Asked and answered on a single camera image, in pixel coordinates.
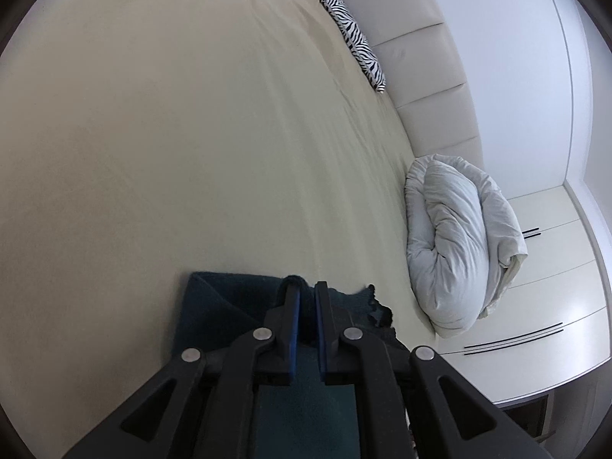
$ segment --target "triangular cutout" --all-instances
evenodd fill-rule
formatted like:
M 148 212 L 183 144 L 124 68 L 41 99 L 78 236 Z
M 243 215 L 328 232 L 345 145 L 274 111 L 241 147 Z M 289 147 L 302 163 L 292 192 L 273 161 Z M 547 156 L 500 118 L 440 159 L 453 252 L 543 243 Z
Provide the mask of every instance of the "triangular cutout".
M 439 383 L 461 438 L 470 440 L 495 428 L 495 420 L 466 395 L 451 378 L 443 376 L 439 379 Z
M 175 379 L 164 383 L 144 404 L 124 419 L 123 423 L 121 423 L 121 429 L 130 435 L 141 438 L 145 442 L 151 442 L 155 438 L 161 418 L 168 407 L 175 386 Z

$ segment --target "white cabinet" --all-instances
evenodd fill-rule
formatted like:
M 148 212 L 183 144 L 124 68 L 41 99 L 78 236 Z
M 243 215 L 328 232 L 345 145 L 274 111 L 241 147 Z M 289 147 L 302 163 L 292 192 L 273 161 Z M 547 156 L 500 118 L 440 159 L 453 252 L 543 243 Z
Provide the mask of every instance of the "white cabinet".
M 563 187 L 510 200 L 529 257 L 489 317 L 438 352 L 497 403 L 535 395 L 610 357 L 604 287 Z

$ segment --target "beige headboard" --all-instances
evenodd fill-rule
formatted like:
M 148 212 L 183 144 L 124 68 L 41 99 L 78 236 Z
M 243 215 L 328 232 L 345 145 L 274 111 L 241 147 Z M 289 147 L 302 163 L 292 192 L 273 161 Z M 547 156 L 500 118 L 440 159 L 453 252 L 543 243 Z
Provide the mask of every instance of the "beige headboard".
M 387 77 L 415 156 L 460 155 L 482 168 L 463 65 L 435 0 L 344 0 Z

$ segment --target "zebra print pillow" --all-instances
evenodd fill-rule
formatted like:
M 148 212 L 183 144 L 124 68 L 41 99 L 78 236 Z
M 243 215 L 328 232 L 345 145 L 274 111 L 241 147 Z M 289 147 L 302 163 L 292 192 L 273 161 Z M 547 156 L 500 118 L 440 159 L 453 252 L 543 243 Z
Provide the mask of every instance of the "zebra print pillow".
M 335 20 L 342 36 L 347 42 L 348 49 L 360 65 L 363 74 L 368 78 L 374 90 L 382 92 L 387 85 L 383 69 L 378 62 L 368 40 L 359 29 L 357 22 L 348 11 L 342 0 L 319 0 L 327 13 Z

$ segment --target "fitted sheet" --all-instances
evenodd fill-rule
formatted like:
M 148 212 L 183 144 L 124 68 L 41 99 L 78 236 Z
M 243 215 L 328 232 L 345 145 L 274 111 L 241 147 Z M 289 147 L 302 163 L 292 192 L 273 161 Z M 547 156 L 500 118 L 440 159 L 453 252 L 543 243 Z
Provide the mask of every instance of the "fitted sheet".
M 0 57 L 0 402 L 39 459 L 167 360 L 194 270 L 376 286 L 414 157 L 318 0 L 39 0 Z

